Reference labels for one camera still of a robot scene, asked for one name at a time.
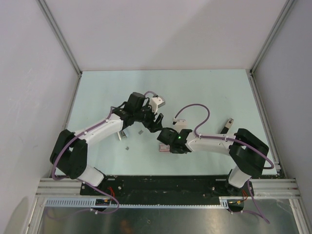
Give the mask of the red staple box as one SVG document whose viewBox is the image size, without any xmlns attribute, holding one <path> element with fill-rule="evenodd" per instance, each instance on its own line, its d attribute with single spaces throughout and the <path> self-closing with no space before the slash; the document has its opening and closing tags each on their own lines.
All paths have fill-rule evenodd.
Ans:
<svg viewBox="0 0 312 234">
<path fill-rule="evenodd" d="M 170 146 L 165 145 L 165 144 L 160 144 L 159 145 L 159 151 L 160 152 L 169 152 L 170 151 Z"/>
</svg>

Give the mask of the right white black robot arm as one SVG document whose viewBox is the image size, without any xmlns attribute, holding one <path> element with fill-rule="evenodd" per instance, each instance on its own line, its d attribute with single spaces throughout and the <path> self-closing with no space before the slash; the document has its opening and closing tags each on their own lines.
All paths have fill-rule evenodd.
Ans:
<svg viewBox="0 0 312 234">
<path fill-rule="evenodd" d="M 227 155 L 235 162 L 235 167 L 227 175 L 225 191 L 237 195 L 245 183 L 262 175 L 269 147 L 250 131 L 239 128 L 234 134 L 204 136 L 191 129 L 179 132 L 173 128 L 163 128 L 158 141 L 169 146 L 172 154 L 192 152 L 212 152 Z"/>
</svg>

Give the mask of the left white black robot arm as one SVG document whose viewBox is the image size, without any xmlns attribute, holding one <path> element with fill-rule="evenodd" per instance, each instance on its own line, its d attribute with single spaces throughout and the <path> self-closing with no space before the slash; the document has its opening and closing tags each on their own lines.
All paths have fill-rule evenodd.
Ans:
<svg viewBox="0 0 312 234">
<path fill-rule="evenodd" d="M 52 178 L 77 179 L 90 184 L 97 195 L 104 194 L 108 189 L 104 173 L 88 164 L 91 146 L 135 122 L 142 123 L 151 133 L 161 131 L 163 114 L 158 111 L 164 105 L 165 99 L 157 94 L 147 97 L 146 94 L 133 92 L 120 106 L 112 106 L 108 116 L 98 123 L 76 132 L 63 130 L 50 156 Z"/>
</svg>

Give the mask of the white stapler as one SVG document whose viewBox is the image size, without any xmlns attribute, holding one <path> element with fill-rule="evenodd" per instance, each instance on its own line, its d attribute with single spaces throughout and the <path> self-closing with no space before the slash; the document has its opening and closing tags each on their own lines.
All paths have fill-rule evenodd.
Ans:
<svg viewBox="0 0 312 234">
<path fill-rule="evenodd" d="M 126 138 L 128 137 L 128 133 L 127 133 L 126 130 L 121 130 L 121 131 L 119 131 L 119 132 L 117 133 L 117 135 L 118 135 L 118 139 L 119 139 L 120 141 L 122 141 L 123 139 L 126 139 Z"/>
</svg>

